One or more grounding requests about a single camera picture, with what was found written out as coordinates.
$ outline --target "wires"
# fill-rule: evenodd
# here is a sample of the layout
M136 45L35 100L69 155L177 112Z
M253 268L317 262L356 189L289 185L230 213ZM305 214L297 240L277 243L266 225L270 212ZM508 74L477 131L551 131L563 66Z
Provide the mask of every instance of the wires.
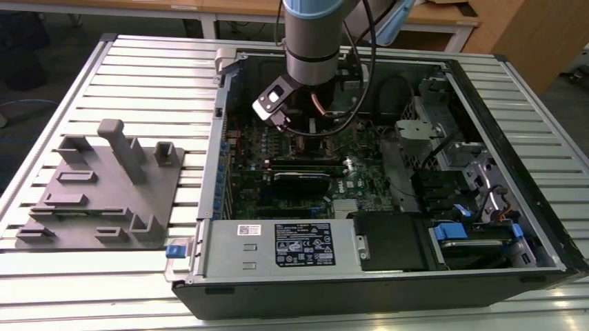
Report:
M312 92L312 101L313 101L313 104L316 105L317 110L320 111L320 114L322 116L325 116L328 114L328 112L325 111L325 108L321 105L320 99L318 99L317 94L314 92Z
M260 27L260 30L258 30L258 32L256 33L254 36L252 36L252 37L248 36L249 39L252 39L252 38L254 38L254 37L258 37L258 35L260 35L260 33L262 32L262 30L266 28L266 24L268 24L268 23L264 23L264 24L262 24L262 26Z
M232 23L236 24L237 26L249 26L252 22L238 23L237 21L232 21Z
M379 18L375 20L375 29L376 29L376 26L380 24L380 22L384 20L385 16L387 16L387 15L391 13L391 11L393 10L393 7L396 7L396 4L397 4L397 0L392 1L389 7L385 9L385 11L383 12L383 14L381 14L381 15L379 16ZM367 36L367 34L368 34L369 32L371 32L372 34L375 34L375 32L371 31L371 26L369 26L369 27L367 28L367 30L364 30L364 32L360 34L359 39L357 39L355 45L357 45L357 44L363 41L364 37Z
M363 107L367 96L369 95L371 85L373 81L375 76L375 67L377 66L377 32L375 31L375 17L372 16L372 10L371 10L371 4L369 0L363 0L363 3L365 5L367 9L367 18L369 19L369 25L371 25L371 38L372 38L372 54L371 54L371 74L369 74L369 82L367 84L363 96L360 97L359 102L356 103L355 111L351 114L351 117L347 119L347 122L335 130L324 133L308 133L302 131L297 131L292 128L286 128L286 132L290 132L296 135L304 136L304 137L312 137L312 138L322 138L333 136L335 134L341 133L347 129L347 127L351 125L352 121L355 120L355 117L357 116L360 112L360 108Z
M22 99L22 100L13 100L9 102L5 102L3 104L0 104L0 108L14 105L15 103L47 103L51 104L54 106L58 106L58 103L55 101L51 100L45 100L45 99ZM2 126L5 127L7 125L7 119L5 119L5 117L0 115L0 118L3 118L3 124ZM31 143L35 142L38 140L38 138L35 139L13 139L10 137L0 137L0 142L6 142L6 143Z
M455 140L456 136L459 135L459 133L461 133L460 131L455 131L452 134L449 134L447 136L447 138L443 140L443 142L440 143L439 147L436 147L436 149L431 152L431 154L428 155L428 157L424 159L423 162L423 166L421 168L425 168L425 166L428 165L428 162L431 160L435 159L435 157L437 156L437 154L444 150L444 148L447 148L447 146L451 144L451 142Z
M284 10L284 0L278 1L278 13L277 13L277 24L274 24L274 45L280 47L278 44L278 24L280 24L280 13Z
M347 31L348 40L351 41L351 45L352 45L352 52L353 52L352 54L356 56L356 59L357 59L357 67L360 70L360 90L363 90L364 86L365 86L365 77L364 77L365 75L363 72L363 61L360 60L360 53L359 53L357 44L355 43L355 40L352 38L352 33L351 33L351 29L348 28L347 21L344 21L344 28ZM357 98L357 101L352 105L351 109L348 109L343 114L335 114L335 115L328 114L328 111L325 111L324 107L321 107L322 110L325 111L325 113L322 113L324 117L327 117L329 119L343 119L344 117L347 117L351 114L351 111L353 109L356 109L356 107L359 106L359 102L360 102L360 98Z
M503 222L505 220L505 215L512 211L512 202L509 202L509 200L505 198L505 195L508 194L507 192L501 192L501 200L505 203L505 208L504 210L500 212L500 214L496 217L496 221Z
M496 185L493 185L493 186L489 188L488 192L485 193L485 196L484 196L484 198L483 198L481 205L480 205L480 207L479 207L477 213L476 213L476 215L472 217L472 220L473 220L475 222L476 222L477 220L481 219L483 211L485 210L485 205L488 204L489 196L491 196L491 194L493 193L493 191L497 190L499 188L503 188L504 191L505 191L505 188L504 188L500 184L496 184Z
M392 188L396 189L397 192L400 192L400 193L408 195L409 197L413 197L413 198L416 198L416 199L420 199L420 197L419 197L417 195L413 195L413 194L407 193L407 192L405 192L401 188L399 188L399 187L396 186L396 184L393 184L391 181L389 181L389 185L391 185Z

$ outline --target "slotted metal surface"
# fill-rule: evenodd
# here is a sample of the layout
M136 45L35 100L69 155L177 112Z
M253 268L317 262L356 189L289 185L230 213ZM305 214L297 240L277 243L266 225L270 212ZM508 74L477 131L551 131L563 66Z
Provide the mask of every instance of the slotted metal surface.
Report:
M43 133L0 203L0 249L15 246L61 163L53 149L65 134L89 134L93 144L103 118L126 121L125 133L144 146L173 141L189 152L177 191L169 237L194 234L209 129L216 107L213 84L220 47L269 49L269 43L119 36L101 43L50 128ZM589 256L588 160L504 63L485 55L383 50L383 54L457 59L551 201L564 226ZM3 330L238 327L324 330L587 330L589 278L555 290L534 291L488 308L360 314L300 319L200 321L165 281L164 252L54 252L0 254ZM178 261L177 272L189 271Z

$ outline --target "blue tab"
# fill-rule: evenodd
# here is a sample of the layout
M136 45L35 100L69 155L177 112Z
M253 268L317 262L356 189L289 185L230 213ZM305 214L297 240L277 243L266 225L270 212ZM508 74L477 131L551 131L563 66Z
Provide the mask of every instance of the blue tab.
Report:
M467 231L463 223L443 223L435 228L436 238L447 239L468 239Z
M184 259L186 258L186 246L185 245L170 245L166 247L166 257L169 259Z
M524 238L524 230L520 224L512 224L512 231L516 238Z
M461 211L461 214L467 217L472 216L472 212L471 210L468 210L463 205L460 205L459 203L455 204L455 207Z
M317 217L317 214L324 209L324 207L312 207L312 218L314 219Z

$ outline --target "barcode sticker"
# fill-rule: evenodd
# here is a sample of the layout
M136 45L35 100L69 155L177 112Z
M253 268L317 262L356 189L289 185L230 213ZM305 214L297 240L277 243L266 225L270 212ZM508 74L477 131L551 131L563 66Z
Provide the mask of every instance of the barcode sticker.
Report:
M173 9L184 9L184 10L197 10L197 6L176 6L172 5Z
M238 225L238 236L260 236L262 235L262 225L261 224L240 224Z

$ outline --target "motherboard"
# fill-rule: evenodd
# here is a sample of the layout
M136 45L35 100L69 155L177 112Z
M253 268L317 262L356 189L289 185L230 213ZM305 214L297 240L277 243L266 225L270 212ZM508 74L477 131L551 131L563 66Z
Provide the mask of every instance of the motherboard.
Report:
M395 210L380 144L357 120L327 139L289 136L257 119L229 123L234 219L333 219Z

